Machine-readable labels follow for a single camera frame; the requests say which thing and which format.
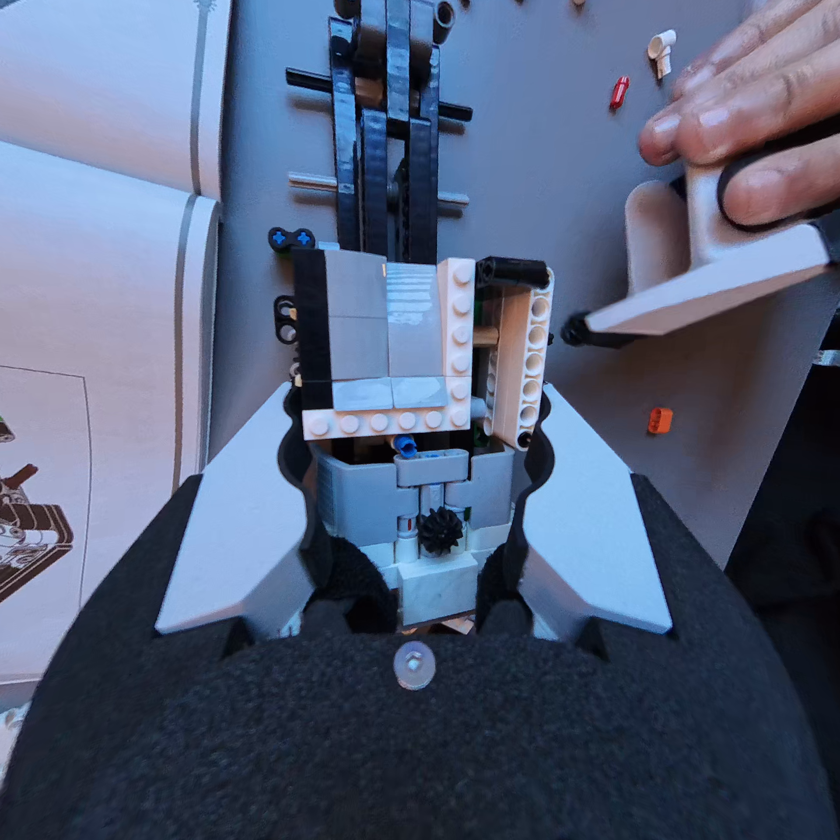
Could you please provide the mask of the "short white lego connector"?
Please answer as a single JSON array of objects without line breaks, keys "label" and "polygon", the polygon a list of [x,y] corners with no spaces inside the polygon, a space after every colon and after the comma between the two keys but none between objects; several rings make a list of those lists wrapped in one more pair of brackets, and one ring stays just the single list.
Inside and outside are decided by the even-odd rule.
[{"label": "short white lego connector", "polygon": [[647,58],[655,69],[657,82],[661,82],[672,71],[671,52],[676,45],[677,33],[667,29],[654,35],[647,45]]}]

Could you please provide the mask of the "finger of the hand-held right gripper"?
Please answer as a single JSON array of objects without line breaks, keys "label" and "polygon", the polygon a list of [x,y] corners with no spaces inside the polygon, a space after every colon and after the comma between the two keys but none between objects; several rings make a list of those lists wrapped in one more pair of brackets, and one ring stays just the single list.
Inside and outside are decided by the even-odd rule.
[{"label": "finger of the hand-held right gripper", "polygon": [[835,223],[800,222],[727,249],[686,273],[583,314],[583,345],[661,337],[813,279],[835,267]]}]

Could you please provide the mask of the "white instruction booklet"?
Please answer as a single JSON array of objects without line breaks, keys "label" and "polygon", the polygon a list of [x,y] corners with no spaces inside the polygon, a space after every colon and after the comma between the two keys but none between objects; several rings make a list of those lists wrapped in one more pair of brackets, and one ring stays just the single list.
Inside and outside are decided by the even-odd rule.
[{"label": "white instruction booklet", "polygon": [[207,461],[232,3],[2,2],[2,686]]}]

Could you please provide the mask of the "white green lego truck model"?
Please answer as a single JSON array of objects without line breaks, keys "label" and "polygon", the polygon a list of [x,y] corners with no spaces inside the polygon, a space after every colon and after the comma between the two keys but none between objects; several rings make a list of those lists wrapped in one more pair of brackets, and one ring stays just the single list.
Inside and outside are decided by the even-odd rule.
[{"label": "white green lego truck model", "polygon": [[334,177],[289,175],[334,194],[338,247],[274,227],[293,293],[275,302],[294,344],[302,436],[319,516],[362,551],[405,630],[476,612],[479,576],[508,537],[515,459],[540,414],[553,274],[542,261],[437,263],[440,99],[449,2],[334,2],[329,74],[287,68],[330,95]]}]

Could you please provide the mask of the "person's right hand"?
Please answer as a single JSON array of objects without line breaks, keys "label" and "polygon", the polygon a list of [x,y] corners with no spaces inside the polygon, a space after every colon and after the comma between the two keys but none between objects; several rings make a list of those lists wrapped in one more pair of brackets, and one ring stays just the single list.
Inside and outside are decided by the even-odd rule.
[{"label": "person's right hand", "polygon": [[[716,165],[839,112],[839,2],[768,2],[692,62],[647,121],[650,165]],[[759,226],[838,200],[838,135],[756,161],[730,181],[733,223]]]}]

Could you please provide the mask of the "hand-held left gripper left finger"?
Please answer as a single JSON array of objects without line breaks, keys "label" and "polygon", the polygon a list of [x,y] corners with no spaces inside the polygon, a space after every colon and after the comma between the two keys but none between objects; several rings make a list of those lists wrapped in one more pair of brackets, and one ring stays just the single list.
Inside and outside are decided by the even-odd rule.
[{"label": "hand-held left gripper left finger", "polygon": [[301,558],[316,518],[300,393],[286,383],[201,474],[155,629],[242,618],[256,638],[300,631],[314,583]]}]

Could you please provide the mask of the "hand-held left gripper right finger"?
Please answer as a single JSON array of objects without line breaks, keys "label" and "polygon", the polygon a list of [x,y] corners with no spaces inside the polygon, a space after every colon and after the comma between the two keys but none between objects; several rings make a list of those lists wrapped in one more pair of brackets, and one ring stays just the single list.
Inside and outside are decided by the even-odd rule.
[{"label": "hand-held left gripper right finger", "polygon": [[514,574],[535,635],[575,640],[592,618],[666,634],[673,622],[630,468],[552,385],[543,396],[528,453],[545,440],[549,474],[522,500],[528,551]]}]

